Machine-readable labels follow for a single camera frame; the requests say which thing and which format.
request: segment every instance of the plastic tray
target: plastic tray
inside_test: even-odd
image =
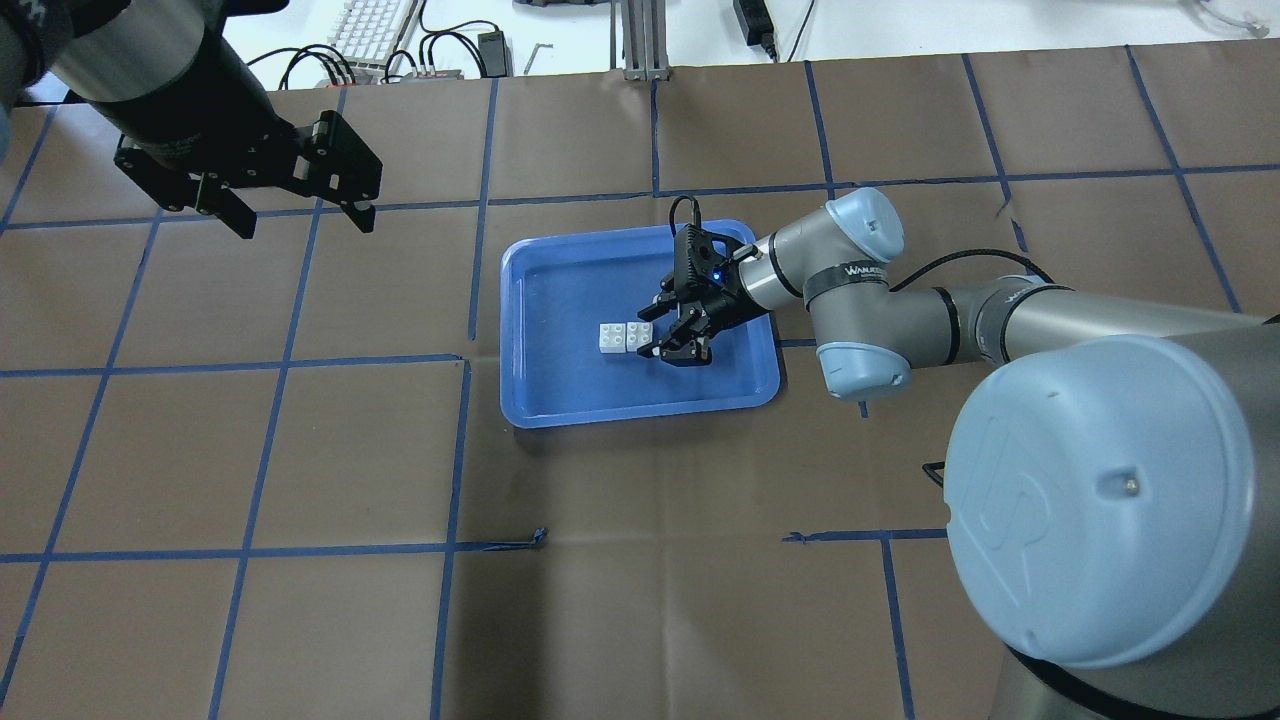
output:
[[[736,220],[708,229],[755,242]],[[781,382],[768,316],[721,333],[705,368],[599,351],[600,323],[636,319],[671,272],[666,225],[524,240],[502,258],[502,411],[549,428],[764,405]],[[654,323],[655,337],[668,318]]]

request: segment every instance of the black power cord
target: black power cord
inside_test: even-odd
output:
[[[931,480],[933,480],[933,484],[940,488],[946,487],[946,480],[942,478],[942,470],[947,469],[946,462],[925,462],[924,465],[920,465],[920,469],[924,470],[924,474],[928,475]]]
[[[453,27],[447,27],[447,28],[443,28],[443,29],[430,29],[430,28],[426,27],[426,23],[422,20],[422,12],[424,10],[426,10],[426,3],[422,3],[422,6],[417,9],[417,27],[422,28],[422,32],[425,32],[428,35],[439,35],[442,32],[454,32],[454,31],[462,29],[465,27],[475,26],[475,24],[489,26],[489,27],[493,28],[494,32],[502,32],[502,28],[498,27],[498,23],[495,23],[493,20],[467,20],[465,23],[458,23],[458,24],[456,24]]]
[[[764,0],[733,0],[733,13],[737,15],[739,27],[742,28],[742,40],[746,45],[749,47],[759,45],[764,54],[777,63],[777,33]]]
[[[383,83],[384,85],[388,83],[388,82],[390,82],[390,79],[392,79],[392,63],[394,63],[396,58],[399,56],[399,55],[404,55],[404,59],[408,60],[408,64],[413,68],[413,74],[415,76],[417,74],[417,61],[413,60],[413,55],[410,54],[408,50],[397,50],[397,51],[392,53],[387,58],[387,63],[383,65]]]
[[[342,69],[346,70],[347,78],[351,81],[352,85],[356,83],[356,73],[355,73],[355,70],[351,69],[351,63],[348,63],[347,58],[342,53],[339,53],[338,49],[334,47],[333,45],[325,45],[323,42],[315,42],[315,44],[311,44],[311,45],[302,46],[302,50],[306,50],[306,51],[324,50],[326,53],[333,53],[334,58],[337,58],[338,61],[342,63]]]
[[[915,281],[920,279],[925,274],[932,273],[933,270],[941,268],[942,265],[946,265],[947,263],[952,263],[955,260],[961,260],[964,258],[975,258],[975,256],[1004,258],[1006,260],[1012,260],[1014,263],[1018,263],[1021,266],[1027,268],[1027,272],[1034,274],[1039,279],[1042,279],[1042,281],[1044,281],[1044,282],[1047,282],[1050,284],[1053,284],[1053,278],[1051,278],[1048,275],[1048,273],[1046,273],[1039,265],[1037,265],[1036,263],[1032,263],[1029,258],[1023,258],[1021,255],[1019,255],[1016,252],[1010,252],[1007,250],[997,250],[995,247],[979,247],[977,250],[961,250],[959,252],[952,252],[950,255],[943,255],[942,258],[938,258],[937,260],[934,260],[934,261],[929,263],[928,265],[920,268],[919,270],[911,273],[910,275],[908,275],[908,278],[905,281],[897,283],[896,286],[893,286],[893,287],[891,287],[888,290],[890,290],[890,292],[897,292],[897,291],[902,290],[904,287],[906,287],[906,286],[914,283]]]
[[[671,204],[671,213],[667,214],[667,224],[671,227],[671,237],[676,237],[676,233],[677,233],[677,231],[676,231],[676,210],[680,208],[680,204],[684,202],[684,201],[686,201],[686,200],[689,201],[689,204],[691,206],[690,209],[692,210],[692,215],[694,215],[692,217],[692,220],[694,220],[692,225],[695,228],[703,227],[703,209],[698,205],[698,199],[694,197],[692,195],[681,195],[680,197],[677,197],[675,200],[675,202]]]
[[[428,68],[435,68],[435,56],[434,56],[435,42],[442,37],[452,37],[458,42],[461,42],[462,46],[467,50],[467,53],[471,55],[471,59],[475,60],[476,68],[480,70],[480,74],[481,76],[489,74],[488,70],[485,69],[484,58],[480,56],[480,49],[476,47],[475,42],[471,42],[471,38],[454,31],[439,32],[435,35],[424,36],[422,40],[420,40],[417,44],[417,60],[420,63],[422,63]],[[422,54],[424,47],[426,47],[425,55]]]
[[[334,60],[328,55],[323,55],[320,53],[312,53],[311,50],[302,50],[301,47],[280,47],[279,50],[271,50],[270,53],[264,53],[244,64],[252,65],[253,63],[265,60],[268,58],[274,58],[275,55],[282,55],[284,53],[293,53],[293,59],[289,60],[289,69],[292,69],[297,64],[297,61],[306,58],[315,58],[316,60],[320,60],[320,64],[324,65],[324,72],[329,76],[329,83],[338,85],[338,73],[340,70],[338,68],[337,60]],[[280,78],[280,82],[282,83],[284,82],[283,77]],[[284,86],[280,86],[278,90],[284,90]]]
[[[326,55],[325,53],[320,53],[320,50],[332,53],[333,55]],[[315,58],[324,65],[325,73],[329,76],[330,85],[356,83],[356,73],[351,69],[351,63],[348,63],[347,58],[332,45],[312,44],[303,47],[280,47],[278,50],[271,50],[270,53],[264,53],[244,64],[252,65],[253,63],[283,53],[293,53],[293,58],[289,59],[288,67],[284,68],[284,74],[280,76],[280,82],[276,86],[276,90],[289,88],[289,74],[293,73],[293,68],[298,67],[298,63],[306,60],[307,58]]]
[[[804,28],[809,26],[809,15],[813,14],[813,6],[818,4],[818,0],[809,0],[809,9],[805,10],[804,22],[800,23],[800,29],[796,31],[796,41],[791,45],[791,54],[787,55],[787,61],[796,59],[796,50],[800,47],[800,38],[804,37]]]

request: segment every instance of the white keyboard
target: white keyboard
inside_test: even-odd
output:
[[[329,45],[353,68],[383,69],[387,56],[416,22],[420,0],[344,0],[329,29]]]

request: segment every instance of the light blue joint cap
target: light blue joint cap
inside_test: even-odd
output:
[[[845,402],[879,400],[906,389],[911,364],[892,350],[864,342],[828,342],[818,348],[827,392]]]
[[[906,246],[902,219],[883,192],[863,187],[827,202],[827,213],[868,258],[891,263]]]
[[[1114,336],[1015,360],[947,448],[947,538],[973,606],[1065,667],[1138,662],[1219,600],[1249,536],[1253,445],[1185,347]]]

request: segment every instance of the table surface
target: table surface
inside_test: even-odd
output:
[[[1270,316],[1277,63],[1260,41],[276,94],[296,123],[342,110],[380,210],[362,236],[246,193],[251,241],[156,213],[91,108],[15,111],[5,719],[986,717],[1001,648],[920,473],[986,366],[864,418],[791,307],[764,407],[520,430],[502,252],[666,222],[681,192],[764,234],[860,184],[904,217],[896,277],[1002,247],[1082,291]]]
[[[1213,0],[1224,13],[1244,13],[1280,26],[1280,0]],[[248,59],[284,46],[324,42],[342,12],[343,0],[293,0],[273,15],[232,18],[227,37]],[[808,0],[769,0],[780,46],[790,51]],[[609,69],[609,8],[550,5],[536,8],[512,0],[426,0],[428,27],[448,27],[474,18],[497,22],[507,32],[512,67],[522,74],[534,45],[529,74],[566,74]],[[742,41],[730,0],[667,0],[667,41],[672,65],[737,65],[768,63],[759,49]],[[476,27],[476,31],[485,29]],[[420,32],[407,44],[417,47]],[[1248,32],[1208,18],[1194,0],[817,0],[799,60],[940,55],[1153,45],[1248,38]],[[621,54],[621,41],[617,44]],[[471,60],[449,44],[436,46],[442,68]],[[266,60],[259,77],[275,87],[288,58]],[[324,79],[319,67],[303,63],[293,87]]]

